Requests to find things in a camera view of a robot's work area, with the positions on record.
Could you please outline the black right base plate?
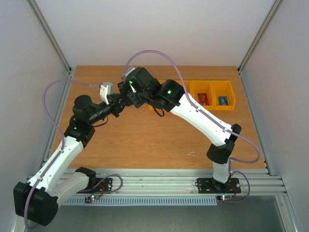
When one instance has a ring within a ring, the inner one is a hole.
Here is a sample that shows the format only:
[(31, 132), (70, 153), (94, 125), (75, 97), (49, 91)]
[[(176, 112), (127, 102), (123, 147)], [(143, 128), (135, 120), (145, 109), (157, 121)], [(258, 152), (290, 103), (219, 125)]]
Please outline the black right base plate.
[(241, 193), (240, 183), (238, 178), (229, 178), (226, 183), (221, 183), (213, 178), (198, 178), (195, 186), (200, 194), (234, 194)]

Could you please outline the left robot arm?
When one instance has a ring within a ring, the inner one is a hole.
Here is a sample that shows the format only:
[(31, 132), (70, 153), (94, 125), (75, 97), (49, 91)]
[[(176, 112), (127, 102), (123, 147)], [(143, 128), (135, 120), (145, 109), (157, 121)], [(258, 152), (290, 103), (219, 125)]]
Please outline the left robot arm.
[(93, 103), (88, 95), (75, 99), (73, 116), (54, 154), (31, 179), (14, 187), (15, 212), (23, 217), (28, 229), (31, 228), (29, 221), (48, 225), (68, 198), (76, 193), (93, 192), (100, 185), (96, 172), (84, 167), (78, 168), (64, 182), (59, 180), (90, 142), (96, 123), (109, 115), (118, 117), (124, 106), (119, 94), (108, 96), (107, 101), (100, 104)]

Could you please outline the blue card in bin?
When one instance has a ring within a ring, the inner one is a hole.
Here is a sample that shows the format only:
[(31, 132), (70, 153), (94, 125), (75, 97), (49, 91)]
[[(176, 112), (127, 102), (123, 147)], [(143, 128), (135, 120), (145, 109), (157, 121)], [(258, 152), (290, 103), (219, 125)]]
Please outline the blue card in bin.
[(219, 103), (219, 105), (222, 105), (222, 106), (228, 106), (227, 96), (219, 96), (218, 97), (218, 103)]

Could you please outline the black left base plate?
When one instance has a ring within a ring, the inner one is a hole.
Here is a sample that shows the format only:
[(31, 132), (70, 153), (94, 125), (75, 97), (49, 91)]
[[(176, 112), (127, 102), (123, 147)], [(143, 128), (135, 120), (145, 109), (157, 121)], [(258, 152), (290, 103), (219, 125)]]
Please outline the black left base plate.
[(105, 192), (109, 192), (112, 190), (112, 178), (106, 178), (105, 180), (103, 180), (102, 182), (99, 183), (98, 186), (96, 186), (92, 192), (95, 194), (99, 194), (99, 193), (105, 193)]

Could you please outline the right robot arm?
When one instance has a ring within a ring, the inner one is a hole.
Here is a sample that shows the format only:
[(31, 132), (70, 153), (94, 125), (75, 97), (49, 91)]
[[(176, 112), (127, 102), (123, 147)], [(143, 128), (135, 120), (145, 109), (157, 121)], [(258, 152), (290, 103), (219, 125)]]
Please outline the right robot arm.
[(143, 67), (126, 69), (118, 88), (129, 104), (139, 108), (146, 103), (155, 111), (171, 112), (202, 132), (211, 141), (206, 155), (213, 163), (212, 184), (220, 192), (229, 188), (229, 158), (241, 132), (240, 125), (221, 121), (196, 102), (182, 85), (171, 79), (161, 84)]

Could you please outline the red card in bin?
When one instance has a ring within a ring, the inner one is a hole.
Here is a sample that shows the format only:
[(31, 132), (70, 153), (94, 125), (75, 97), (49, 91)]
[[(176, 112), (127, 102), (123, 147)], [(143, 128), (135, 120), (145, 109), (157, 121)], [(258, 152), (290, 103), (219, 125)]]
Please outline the red card in bin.
[(197, 97), (200, 105), (203, 106), (209, 105), (208, 95), (206, 93), (198, 93)]

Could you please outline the aluminium rail base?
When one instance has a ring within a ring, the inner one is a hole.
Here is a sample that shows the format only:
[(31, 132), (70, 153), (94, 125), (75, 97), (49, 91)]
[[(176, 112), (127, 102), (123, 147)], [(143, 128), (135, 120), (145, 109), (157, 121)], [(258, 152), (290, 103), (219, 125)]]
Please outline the aluminium rail base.
[[(212, 177), (210, 169), (111, 169), (95, 168), (98, 178), (118, 174), (123, 186), (114, 195), (123, 196), (189, 196), (197, 195), (198, 178)], [(234, 174), (239, 179), (240, 196), (286, 195), (280, 176), (269, 175), (266, 169), (245, 169)]]

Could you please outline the aluminium frame post left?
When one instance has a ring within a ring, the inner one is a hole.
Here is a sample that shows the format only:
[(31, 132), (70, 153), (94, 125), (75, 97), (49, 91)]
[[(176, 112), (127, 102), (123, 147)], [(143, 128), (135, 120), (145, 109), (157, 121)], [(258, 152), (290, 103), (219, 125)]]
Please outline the aluminium frame post left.
[(54, 48), (55, 52), (57, 53), (59, 59), (61, 60), (64, 68), (66, 69), (67, 73), (71, 72), (71, 67), (67, 61), (67, 59), (64, 56), (64, 53), (62, 52), (58, 42), (56, 41), (56, 38), (54, 37), (45, 17), (43, 16), (42, 11), (40, 10), (37, 2), (35, 0), (27, 0), (27, 3), (29, 4), (31, 10), (33, 11), (35, 17), (37, 18), (39, 24), (41, 25), (44, 33), (47, 36), (47, 39), (51, 43), (52, 47)]

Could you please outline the aluminium frame post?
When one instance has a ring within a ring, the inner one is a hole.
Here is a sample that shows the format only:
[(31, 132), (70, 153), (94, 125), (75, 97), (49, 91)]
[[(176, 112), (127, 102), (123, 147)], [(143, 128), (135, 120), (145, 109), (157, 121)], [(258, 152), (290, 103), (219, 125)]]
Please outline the aluminium frame post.
[(266, 33), (268, 27), (270, 26), (273, 18), (275, 17), (277, 11), (279, 10), (280, 6), (282, 5), (283, 0), (274, 0), (268, 13), (266, 14), (261, 26), (259, 27), (253, 41), (251, 42), (244, 58), (242, 59), (240, 65), (238, 66), (238, 73), (241, 75), (242, 71), (244, 70), (246, 64), (248, 63), (249, 59), (253, 55), (254, 51), (256, 50), (257, 46), (259, 45), (260, 41), (262, 40), (264, 34)]
[(37, 18), (39, 24), (41, 25), (44, 33), (47, 36), (47, 39), (51, 43), (52, 47), (54, 48), (55, 52), (57, 53), (59, 59), (61, 60), (64, 68), (66, 69), (67, 73), (71, 72), (71, 67), (67, 61), (67, 59), (64, 56), (64, 53), (62, 52), (58, 42), (56, 41), (56, 38), (54, 37), (45, 17), (43, 16), (42, 11), (40, 10), (37, 2), (35, 0), (27, 0), (27, 3), (29, 4), (31, 10), (33, 11), (35, 17)]

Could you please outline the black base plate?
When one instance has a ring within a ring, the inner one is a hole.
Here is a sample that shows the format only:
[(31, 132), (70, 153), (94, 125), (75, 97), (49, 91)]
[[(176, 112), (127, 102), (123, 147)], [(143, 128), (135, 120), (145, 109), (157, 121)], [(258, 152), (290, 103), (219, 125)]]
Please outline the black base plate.
[(105, 180), (103, 180), (102, 182), (99, 183), (98, 186), (96, 186), (92, 192), (95, 194), (99, 194), (99, 193), (105, 193), (105, 192), (109, 192), (112, 190), (112, 178), (106, 178)]
[(240, 183), (238, 178), (229, 178), (226, 183), (221, 183), (213, 178), (198, 178), (195, 186), (200, 194), (234, 194), (241, 193)]

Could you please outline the yellow bin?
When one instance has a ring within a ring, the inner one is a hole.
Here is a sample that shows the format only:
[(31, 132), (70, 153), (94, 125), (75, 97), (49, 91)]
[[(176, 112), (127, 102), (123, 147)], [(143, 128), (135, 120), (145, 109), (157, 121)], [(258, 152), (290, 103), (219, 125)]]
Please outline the yellow bin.
[[(214, 94), (214, 110), (216, 111), (233, 111), (236, 106), (236, 97), (231, 81), (228, 80), (211, 80)], [(222, 106), (218, 103), (219, 96), (227, 96), (228, 106)]]
[(210, 80), (192, 80), (190, 83), (192, 97), (205, 109), (214, 109), (214, 94)]
[[(181, 80), (176, 80), (176, 82), (178, 84), (180, 84), (181, 86), (183, 86), (183, 83)], [(190, 80), (184, 80), (184, 84), (185, 84), (185, 87), (186, 87), (186, 90), (188, 93), (191, 93), (191, 87), (190, 87), (190, 84), (191, 84), (191, 81)]]
[(151, 82), (149, 87), (147, 88), (147, 91), (149, 93), (149, 104), (157, 109), (164, 109), (167, 105), (166, 101), (163, 99), (163, 97), (159, 94), (161, 90), (162, 85), (159, 83), (157, 79)]

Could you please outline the aluminium frame post right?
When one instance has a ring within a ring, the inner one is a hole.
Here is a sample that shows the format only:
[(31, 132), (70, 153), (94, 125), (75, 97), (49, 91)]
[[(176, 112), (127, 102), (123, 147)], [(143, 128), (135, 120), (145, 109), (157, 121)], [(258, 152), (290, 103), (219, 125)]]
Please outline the aluminium frame post right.
[(251, 42), (244, 58), (242, 59), (240, 65), (238, 66), (238, 73), (241, 75), (242, 71), (244, 70), (246, 64), (248, 63), (249, 59), (253, 55), (254, 51), (256, 50), (257, 46), (259, 45), (260, 41), (262, 40), (264, 34), (266, 33), (268, 27), (270, 26), (273, 18), (275, 17), (277, 11), (279, 10), (280, 6), (282, 5), (283, 0), (274, 0), (268, 13), (266, 14), (261, 26), (259, 27), (253, 41)]

